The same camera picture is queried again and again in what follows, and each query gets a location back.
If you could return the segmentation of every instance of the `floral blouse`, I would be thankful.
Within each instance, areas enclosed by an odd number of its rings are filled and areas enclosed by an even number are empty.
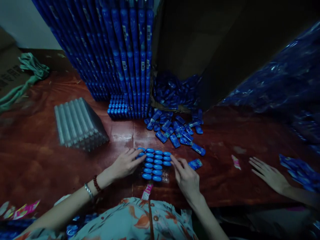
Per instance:
[[[62,240],[65,235],[38,229],[18,236],[15,240]],[[133,240],[133,239],[193,239],[191,210],[181,210],[162,201],[125,198],[118,206],[86,224],[70,240]]]

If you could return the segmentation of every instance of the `person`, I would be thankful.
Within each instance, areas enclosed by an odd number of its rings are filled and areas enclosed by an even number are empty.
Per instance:
[[[129,149],[122,153],[109,168],[46,212],[15,240],[64,239],[64,234],[58,231],[73,219],[79,209],[92,200],[91,194],[97,196],[100,189],[132,174],[146,158],[146,155],[143,155],[135,159],[141,152],[141,149]],[[170,157],[179,188],[198,216],[209,239],[228,239],[200,193],[199,175],[185,159],[176,159],[172,155]],[[181,214],[178,214],[169,203],[131,197],[123,199],[118,206],[87,223],[71,239],[198,238],[192,228],[190,211],[181,210]]]
[[[277,193],[320,210],[319,193],[291,186],[279,170],[256,157],[250,158],[249,163],[255,168],[252,169],[253,173],[258,175]]]

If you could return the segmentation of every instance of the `wooden table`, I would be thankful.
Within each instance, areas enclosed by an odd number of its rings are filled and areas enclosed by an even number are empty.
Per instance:
[[[16,207],[40,199],[38,212],[44,213],[66,194],[74,192],[109,167],[126,148],[152,147],[169,151],[191,161],[200,158],[203,167],[200,190],[210,207],[290,202],[269,188],[251,172],[250,156],[256,156],[284,173],[278,154],[300,157],[315,170],[318,156],[274,120],[231,107],[214,107],[204,114],[203,135],[194,142],[206,150],[201,157],[189,146],[174,149],[168,140],[162,144],[154,131],[146,130],[143,120],[113,122],[108,103],[95,102],[83,82],[74,74],[53,72],[28,92],[16,110],[0,117],[0,204],[10,201]],[[53,107],[83,97],[101,117],[110,142],[91,153],[59,146]],[[190,116],[183,116],[187,121]],[[240,160],[233,166],[231,155]],[[112,184],[101,204],[108,208],[124,197],[141,197],[146,182],[130,176]],[[170,173],[170,183],[155,184],[151,199],[183,208],[187,202]]]

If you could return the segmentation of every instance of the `hand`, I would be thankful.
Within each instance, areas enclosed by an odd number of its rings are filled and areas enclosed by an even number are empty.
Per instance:
[[[264,180],[273,190],[283,195],[283,190],[291,185],[286,178],[274,167],[262,162],[260,159],[254,157],[250,158],[249,163],[259,172],[252,169],[252,171]]]
[[[171,155],[172,164],[179,188],[191,207],[195,207],[203,196],[199,190],[199,175],[188,165],[187,161],[179,158],[179,161]]]
[[[136,170],[137,166],[146,158],[146,155],[143,155],[142,157],[135,159],[141,152],[142,149],[129,149],[125,151],[109,168],[107,168],[108,171],[115,179],[124,178],[132,174],[134,170]]]

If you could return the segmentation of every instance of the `brown cardboard box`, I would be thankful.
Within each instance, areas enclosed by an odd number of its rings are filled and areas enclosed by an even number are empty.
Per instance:
[[[0,98],[30,78],[20,69],[20,55],[13,37],[0,28]]]

